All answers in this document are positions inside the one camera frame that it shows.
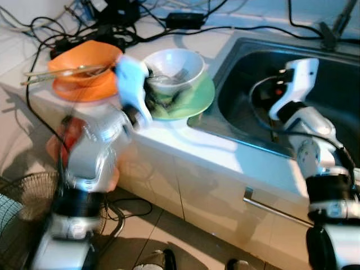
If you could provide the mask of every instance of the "power adapter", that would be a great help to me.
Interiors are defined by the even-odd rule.
[[[204,22],[201,13],[169,13],[165,19],[166,27],[170,29],[200,29]]]

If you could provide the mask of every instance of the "cabinet handle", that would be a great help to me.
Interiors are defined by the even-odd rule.
[[[265,211],[268,211],[272,214],[275,214],[275,215],[278,215],[280,217],[283,217],[283,218],[286,218],[286,219],[289,219],[291,221],[294,221],[296,223],[299,223],[303,226],[306,226],[306,227],[313,227],[313,224],[310,223],[310,222],[307,222],[306,220],[302,220],[300,218],[297,218],[293,215],[290,215],[290,214],[287,214],[281,210],[278,210],[276,208],[273,208],[271,206],[268,206],[268,205],[265,205],[265,204],[262,204],[261,202],[259,201],[256,201],[256,200],[253,200],[251,197],[253,196],[253,189],[250,188],[250,187],[247,187],[246,190],[245,190],[245,193],[244,193],[244,198],[242,199],[244,202],[247,202],[251,205],[254,205],[256,206],[257,208],[260,208],[260,209],[263,209]]]

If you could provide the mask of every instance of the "stainless steel sink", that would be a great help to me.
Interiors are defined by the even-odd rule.
[[[213,104],[190,118],[189,126],[277,155],[293,156],[286,137],[257,124],[250,111],[248,93],[254,83],[274,75],[286,62],[307,57],[319,58],[319,69],[306,103],[333,122],[338,140],[360,166],[360,64],[359,58],[352,55],[238,39],[214,77],[217,92]],[[267,118],[264,110],[259,109],[258,113]]]

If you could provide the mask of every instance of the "orange bowl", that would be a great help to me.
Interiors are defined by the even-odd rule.
[[[86,41],[71,50],[62,53],[48,63],[50,71],[62,69],[76,69],[81,65],[104,65],[111,66],[115,64],[122,51],[110,44],[97,42],[93,40]],[[73,83],[82,87],[99,86],[108,80],[112,73],[110,69],[95,76],[61,76],[57,80],[64,83]]]

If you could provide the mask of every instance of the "tiled floor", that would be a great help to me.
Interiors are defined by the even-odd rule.
[[[115,197],[135,196],[117,189],[112,194]],[[122,202],[118,206],[125,213],[144,213],[149,207],[142,201]],[[114,222],[108,220],[105,234],[112,228]],[[132,269],[152,251],[165,248],[174,251],[178,270],[224,270],[231,258],[247,260],[256,270],[278,270],[156,206],[147,216],[126,219],[123,231],[102,256],[99,269]]]

